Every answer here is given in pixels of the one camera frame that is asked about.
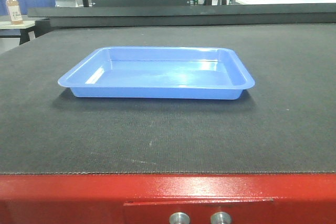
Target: red metal frame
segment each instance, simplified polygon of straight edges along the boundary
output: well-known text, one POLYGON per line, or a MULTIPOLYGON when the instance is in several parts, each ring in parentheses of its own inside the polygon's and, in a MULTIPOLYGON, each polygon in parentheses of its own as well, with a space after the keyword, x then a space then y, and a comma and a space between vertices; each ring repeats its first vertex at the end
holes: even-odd
POLYGON ((0 223, 335 224, 336 174, 2 175, 0 223))

